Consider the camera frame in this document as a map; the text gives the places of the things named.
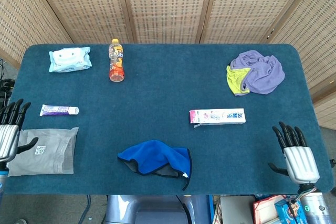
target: wicker panel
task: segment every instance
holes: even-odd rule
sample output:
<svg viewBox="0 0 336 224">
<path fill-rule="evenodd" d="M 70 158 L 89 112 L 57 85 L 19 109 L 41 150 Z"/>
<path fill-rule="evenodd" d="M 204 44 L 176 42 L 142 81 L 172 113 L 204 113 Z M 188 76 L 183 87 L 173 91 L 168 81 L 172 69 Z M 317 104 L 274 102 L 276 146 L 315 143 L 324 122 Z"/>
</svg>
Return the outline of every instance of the wicker panel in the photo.
<svg viewBox="0 0 336 224">
<path fill-rule="evenodd" d="M 19 67 L 27 47 L 42 43 L 72 43 L 42 0 L 0 0 L 0 50 Z"/>
<path fill-rule="evenodd" d="M 336 130 L 336 98 L 315 107 L 320 126 Z"/>
<path fill-rule="evenodd" d="M 139 42 L 196 42 L 203 0 L 130 0 L 130 2 Z"/>
<path fill-rule="evenodd" d="M 302 0 L 272 43 L 300 52 L 310 88 L 336 73 L 336 0 Z"/>
<path fill-rule="evenodd" d="M 120 0 L 48 1 L 74 42 L 130 42 Z"/>
<path fill-rule="evenodd" d="M 205 43 L 259 43 L 289 0 L 214 0 Z"/>
</svg>

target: gray plastic bag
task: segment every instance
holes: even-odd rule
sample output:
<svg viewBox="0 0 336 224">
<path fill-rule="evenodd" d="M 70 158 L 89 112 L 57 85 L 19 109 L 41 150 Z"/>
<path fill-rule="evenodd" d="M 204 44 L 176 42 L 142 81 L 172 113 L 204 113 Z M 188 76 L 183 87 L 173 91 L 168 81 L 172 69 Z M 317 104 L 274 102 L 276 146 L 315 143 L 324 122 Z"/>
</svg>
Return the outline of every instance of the gray plastic bag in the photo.
<svg viewBox="0 0 336 224">
<path fill-rule="evenodd" d="M 21 131 L 19 146 L 28 144 L 35 137 L 38 141 L 32 149 L 16 155 L 7 164 L 8 175 L 73 174 L 77 132 L 78 127 Z"/>
</svg>

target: label sticker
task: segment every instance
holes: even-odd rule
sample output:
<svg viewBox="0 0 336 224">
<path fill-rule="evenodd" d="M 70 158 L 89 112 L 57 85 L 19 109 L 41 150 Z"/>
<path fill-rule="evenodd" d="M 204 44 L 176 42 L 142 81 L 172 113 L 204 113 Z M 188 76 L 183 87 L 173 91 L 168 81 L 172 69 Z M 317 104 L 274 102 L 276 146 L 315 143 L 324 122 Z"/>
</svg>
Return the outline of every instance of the label sticker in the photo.
<svg viewBox="0 0 336 224">
<path fill-rule="evenodd" d="M 45 146 L 38 145 L 36 147 L 35 155 L 42 155 L 45 149 Z"/>
</svg>

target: bottle cap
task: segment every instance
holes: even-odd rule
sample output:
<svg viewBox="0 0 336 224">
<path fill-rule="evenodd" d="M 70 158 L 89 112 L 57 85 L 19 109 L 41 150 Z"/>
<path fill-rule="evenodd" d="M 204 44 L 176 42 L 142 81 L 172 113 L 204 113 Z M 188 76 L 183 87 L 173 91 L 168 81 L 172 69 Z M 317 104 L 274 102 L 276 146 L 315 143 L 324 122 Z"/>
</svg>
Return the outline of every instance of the bottle cap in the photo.
<svg viewBox="0 0 336 224">
<path fill-rule="evenodd" d="M 69 115 L 78 115 L 79 108 L 78 107 L 69 107 L 68 113 L 69 113 Z"/>
</svg>

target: purple cloth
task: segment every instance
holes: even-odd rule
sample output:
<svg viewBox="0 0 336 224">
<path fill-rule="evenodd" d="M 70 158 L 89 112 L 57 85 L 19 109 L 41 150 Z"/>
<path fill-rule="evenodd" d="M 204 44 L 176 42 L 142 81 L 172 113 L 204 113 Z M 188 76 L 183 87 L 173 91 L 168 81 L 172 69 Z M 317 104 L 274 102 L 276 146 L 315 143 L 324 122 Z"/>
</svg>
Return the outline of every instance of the purple cloth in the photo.
<svg viewBox="0 0 336 224">
<path fill-rule="evenodd" d="M 243 86 L 253 93 L 269 94 L 285 78 L 282 65 L 277 58 L 273 55 L 264 57 L 255 50 L 242 52 L 231 62 L 230 67 L 251 68 L 243 80 Z"/>
</svg>

